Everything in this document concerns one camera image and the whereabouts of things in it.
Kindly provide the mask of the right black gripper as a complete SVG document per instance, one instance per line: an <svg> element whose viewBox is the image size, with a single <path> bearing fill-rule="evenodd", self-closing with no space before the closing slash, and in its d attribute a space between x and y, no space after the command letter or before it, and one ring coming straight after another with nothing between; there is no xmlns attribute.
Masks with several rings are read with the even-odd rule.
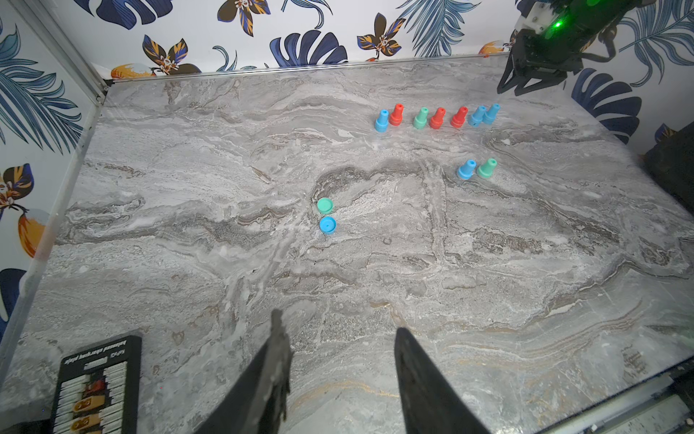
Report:
<svg viewBox="0 0 694 434"><path fill-rule="evenodd" d="M515 96L522 96L537 90L560 85L569 72L576 73L583 68L579 54L569 52L553 59L543 43L545 38L533 30L523 29L516 35L509 54L497 93L512 90Z"/></svg>

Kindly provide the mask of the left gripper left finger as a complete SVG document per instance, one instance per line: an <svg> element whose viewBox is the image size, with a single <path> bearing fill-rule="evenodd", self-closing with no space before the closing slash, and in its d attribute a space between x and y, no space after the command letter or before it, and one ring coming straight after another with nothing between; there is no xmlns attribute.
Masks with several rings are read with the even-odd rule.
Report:
<svg viewBox="0 0 694 434"><path fill-rule="evenodd" d="M277 433L287 419L293 359L283 312L271 312L270 335L198 433Z"/></svg>

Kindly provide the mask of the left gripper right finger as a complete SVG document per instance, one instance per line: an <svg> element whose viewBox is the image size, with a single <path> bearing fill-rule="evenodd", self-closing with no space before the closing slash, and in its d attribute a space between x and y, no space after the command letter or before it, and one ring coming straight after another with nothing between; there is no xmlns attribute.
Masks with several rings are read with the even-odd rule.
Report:
<svg viewBox="0 0 694 434"><path fill-rule="evenodd" d="M405 429L408 433L487 433L458 397L415 336L397 330L394 345Z"/></svg>

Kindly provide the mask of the green stamp body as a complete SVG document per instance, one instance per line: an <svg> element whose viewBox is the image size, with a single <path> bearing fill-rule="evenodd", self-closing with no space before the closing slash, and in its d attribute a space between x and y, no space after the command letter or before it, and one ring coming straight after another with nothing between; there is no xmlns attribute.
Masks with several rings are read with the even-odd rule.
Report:
<svg viewBox="0 0 694 434"><path fill-rule="evenodd" d="M497 167L497 161L494 158L489 158L484 164L480 164L477 168L477 175L483 179L489 179L493 176L495 168Z"/></svg>
<svg viewBox="0 0 694 434"><path fill-rule="evenodd" d="M428 108L423 107L420 109L419 113L413 120L413 126L415 129L423 129L428 124Z"/></svg>

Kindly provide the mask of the blue stamp cap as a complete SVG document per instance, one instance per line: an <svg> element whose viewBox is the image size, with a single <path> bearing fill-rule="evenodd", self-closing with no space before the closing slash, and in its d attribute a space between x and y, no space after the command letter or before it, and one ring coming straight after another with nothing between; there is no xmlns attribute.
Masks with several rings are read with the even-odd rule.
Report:
<svg viewBox="0 0 694 434"><path fill-rule="evenodd" d="M319 222L319 229L324 234L333 234L336 228L337 222L331 216L324 216Z"/></svg>

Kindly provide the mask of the green stamp cap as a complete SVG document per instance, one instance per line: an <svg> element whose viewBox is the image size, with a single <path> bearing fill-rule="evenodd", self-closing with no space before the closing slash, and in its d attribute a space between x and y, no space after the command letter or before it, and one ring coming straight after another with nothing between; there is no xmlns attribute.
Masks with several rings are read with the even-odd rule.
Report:
<svg viewBox="0 0 694 434"><path fill-rule="evenodd" d="M322 215L329 215L334 211L334 202L327 197L322 197L316 202L316 208Z"/></svg>

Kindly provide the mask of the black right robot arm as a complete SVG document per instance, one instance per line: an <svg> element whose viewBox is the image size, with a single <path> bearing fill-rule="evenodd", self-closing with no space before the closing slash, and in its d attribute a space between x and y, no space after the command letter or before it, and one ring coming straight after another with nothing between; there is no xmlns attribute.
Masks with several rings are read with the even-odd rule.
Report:
<svg viewBox="0 0 694 434"><path fill-rule="evenodd" d="M651 1L520 1L520 18L497 92L522 96L558 86L583 61L616 57L616 27L625 15Z"/></svg>

